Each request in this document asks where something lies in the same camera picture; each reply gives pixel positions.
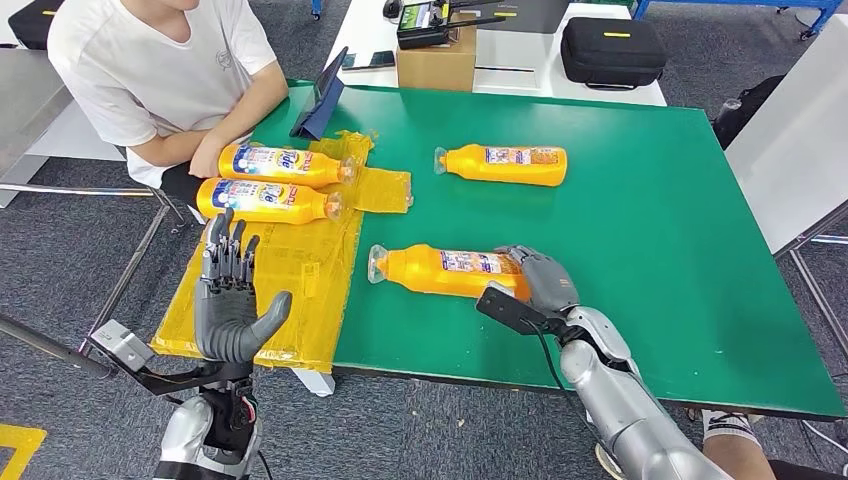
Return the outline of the person's left hand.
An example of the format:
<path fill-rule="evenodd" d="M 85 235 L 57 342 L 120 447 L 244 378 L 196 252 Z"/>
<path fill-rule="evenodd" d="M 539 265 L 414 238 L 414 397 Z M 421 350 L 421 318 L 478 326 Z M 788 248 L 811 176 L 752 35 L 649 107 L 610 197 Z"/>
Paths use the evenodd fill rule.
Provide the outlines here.
<path fill-rule="evenodd" d="M 219 176 L 219 158 L 228 142 L 212 133 L 207 134 L 198 145 L 189 165 L 189 174 L 198 178 Z"/>

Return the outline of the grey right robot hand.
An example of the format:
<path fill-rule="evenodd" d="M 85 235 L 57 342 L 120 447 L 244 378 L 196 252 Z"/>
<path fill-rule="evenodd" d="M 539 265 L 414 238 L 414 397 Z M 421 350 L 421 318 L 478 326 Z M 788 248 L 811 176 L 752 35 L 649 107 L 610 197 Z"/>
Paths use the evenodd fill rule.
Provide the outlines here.
<path fill-rule="evenodd" d="M 565 316 L 578 305 L 579 295 L 570 275 L 551 256 L 520 244 L 497 247 L 495 252 L 518 265 L 529 288 L 528 304 L 535 310 Z"/>

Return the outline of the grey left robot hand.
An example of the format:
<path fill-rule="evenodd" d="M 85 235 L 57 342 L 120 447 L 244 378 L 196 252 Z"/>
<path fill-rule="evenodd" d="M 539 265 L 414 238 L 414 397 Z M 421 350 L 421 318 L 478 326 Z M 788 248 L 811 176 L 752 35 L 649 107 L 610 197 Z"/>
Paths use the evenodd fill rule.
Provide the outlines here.
<path fill-rule="evenodd" d="M 280 291 L 265 313 L 258 311 L 254 277 L 260 238 L 244 241 L 246 221 L 234 217 L 228 207 L 207 224 L 194 292 L 194 337 L 207 360 L 251 364 L 289 318 L 293 295 Z"/>

